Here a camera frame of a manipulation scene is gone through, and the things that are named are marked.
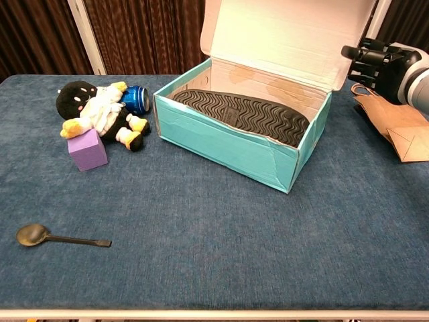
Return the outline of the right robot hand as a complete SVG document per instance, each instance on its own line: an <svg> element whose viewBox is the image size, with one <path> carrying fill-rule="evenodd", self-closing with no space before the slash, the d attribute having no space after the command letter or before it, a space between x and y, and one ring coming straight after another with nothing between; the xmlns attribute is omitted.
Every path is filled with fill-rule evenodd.
<svg viewBox="0 0 429 322"><path fill-rule="evenodd" d="M397 42L363 38L357 47L343 46L341 55L351 60L349 80L366 86L394 105L407 105L398 99L400 84L407 69L429 54Z"/></svg>

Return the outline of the black slipper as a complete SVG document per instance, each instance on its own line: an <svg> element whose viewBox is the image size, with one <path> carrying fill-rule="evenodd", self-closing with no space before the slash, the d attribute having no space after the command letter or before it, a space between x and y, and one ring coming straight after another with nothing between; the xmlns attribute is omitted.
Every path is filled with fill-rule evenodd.
<svg viewBox="0 0 429 322"><path fill-rule="evenodd" d="M295 148L310 125L307 117L291 107L245 95L186 89L176 93L174 100L234 128Z"/></svg>

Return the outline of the light blue shoe box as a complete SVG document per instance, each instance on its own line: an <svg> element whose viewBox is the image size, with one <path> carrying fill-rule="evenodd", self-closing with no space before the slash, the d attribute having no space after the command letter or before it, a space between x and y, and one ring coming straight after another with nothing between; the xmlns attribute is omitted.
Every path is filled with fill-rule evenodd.
<svg viewBox="0 0 429 322"><path fill-rule="evenodd" d="M365 35L377 0L206 0L200 48L207 59L154 93L158 135L288 193L326 124L331 95L345 82L345 45ZM273 101L303 114L297 147L233 127L176 100L184 90Z"/></svg>

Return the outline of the dark brown curtain panel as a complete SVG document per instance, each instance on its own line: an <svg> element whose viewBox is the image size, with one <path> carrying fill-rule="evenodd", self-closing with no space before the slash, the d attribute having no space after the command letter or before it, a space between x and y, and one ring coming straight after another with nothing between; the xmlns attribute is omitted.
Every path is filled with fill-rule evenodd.
<svg viewBox="0 0 429 322"><path fill-rule="evenodd" d="M67 0L0 0L0 82L92 73Z"/></svg>
<svg viewBox="0 0 429 322"><path fill-rule="evenodd" d="M84 0L107 74L182 74L204 60L205 0Z"/></svg>
<svg viewBox="0 0 429 322"><path fill-rule="evenodd" d="M429 54L429 0L391 0L376 38Z"/></svg>

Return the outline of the brown paper bag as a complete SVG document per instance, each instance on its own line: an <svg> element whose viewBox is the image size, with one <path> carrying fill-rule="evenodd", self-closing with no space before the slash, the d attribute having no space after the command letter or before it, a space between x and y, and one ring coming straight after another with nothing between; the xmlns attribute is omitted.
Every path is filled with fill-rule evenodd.
<svg viewBox="0 0 429 322"><path fill-rule="evenodd" d="M409 105L393 105L367 87L351 86L355 100L401 162L429 162L429 121Z"/></svg>

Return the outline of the blue drink can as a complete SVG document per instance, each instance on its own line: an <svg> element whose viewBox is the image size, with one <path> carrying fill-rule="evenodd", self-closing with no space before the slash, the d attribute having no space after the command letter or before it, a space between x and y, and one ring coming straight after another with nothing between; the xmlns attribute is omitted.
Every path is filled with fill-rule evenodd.
<svg viewBox="0 0 429 322"><path fill-rule="evenodd" d="M144 87L128 87L123 92L120 102L135 115L144 115L150 111L149 94Z"/></svg>

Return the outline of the blue tablecloth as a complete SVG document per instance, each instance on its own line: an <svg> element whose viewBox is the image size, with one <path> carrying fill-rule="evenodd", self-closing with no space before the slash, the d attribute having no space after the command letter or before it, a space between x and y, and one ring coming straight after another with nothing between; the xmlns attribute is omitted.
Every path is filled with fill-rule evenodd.
<svg viewBox="0 0 429 322"><path fill-rule="evenodd" d="M349 85L284 194L156 132L79 171L55 108L69 81L0 83L0 308L429 310L429 162L401 163ZM33 223L112 244L23 246Z"/></svg>

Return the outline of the black-headed plush doll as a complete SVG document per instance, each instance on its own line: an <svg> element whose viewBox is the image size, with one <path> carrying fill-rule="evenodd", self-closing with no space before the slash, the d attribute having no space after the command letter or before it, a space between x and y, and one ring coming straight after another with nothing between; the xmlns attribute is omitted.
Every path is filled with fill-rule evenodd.
<svg viewBox="0 0 429 322"><path fill-rule="evenodd" d="M72 139L95 129L105 140L115 140L132 152L140 150L151 127L144 115L129 112L120 102L128 87L124 81L105 87L83 80L64 85L56 98L57 112L64 119L60 136Z"/></svg>

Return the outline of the purple block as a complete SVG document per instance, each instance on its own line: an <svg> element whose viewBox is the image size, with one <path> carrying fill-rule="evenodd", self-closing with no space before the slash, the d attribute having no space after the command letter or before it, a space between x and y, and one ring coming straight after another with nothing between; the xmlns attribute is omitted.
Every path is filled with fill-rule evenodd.
<svg viewBox="0 0 429 322"><path fill-rule="evenodd" d="M81 171L108 164L105 146L95 129L67 140L68 153Z"/></svg>

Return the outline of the dark metal spoon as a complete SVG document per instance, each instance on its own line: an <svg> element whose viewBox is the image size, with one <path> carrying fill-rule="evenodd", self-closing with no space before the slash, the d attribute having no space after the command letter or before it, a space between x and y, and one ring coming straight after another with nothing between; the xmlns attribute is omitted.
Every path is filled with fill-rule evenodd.
<svg viewBox="0 0 429 322"><path fill-rule="evenodd" d="M112 244L112 241L105 239L79 239L73 237L51 235L46 226L38 223L33 223L21 227L16 233L16 240L21 245L26 247L36 246L48 241L90 245L102 248L109 248Z"/></svg>

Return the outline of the white frame post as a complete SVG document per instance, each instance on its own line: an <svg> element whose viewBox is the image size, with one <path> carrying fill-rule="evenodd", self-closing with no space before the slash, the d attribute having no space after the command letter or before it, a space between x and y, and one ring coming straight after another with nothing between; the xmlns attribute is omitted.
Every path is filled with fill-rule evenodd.
<svg viewBox="0 0 429 322"><path fill-rule="evenodd" d="M367 29L366 37L375 39L381 29L392 0L377 0L375 10Z"/></svg>
<svg viewBox="0 0 429 322"><path fill-rule="evenodd" d="M93 32L84 0L67 0L90 65L96 75L106 75L103 57Z"/></svg>

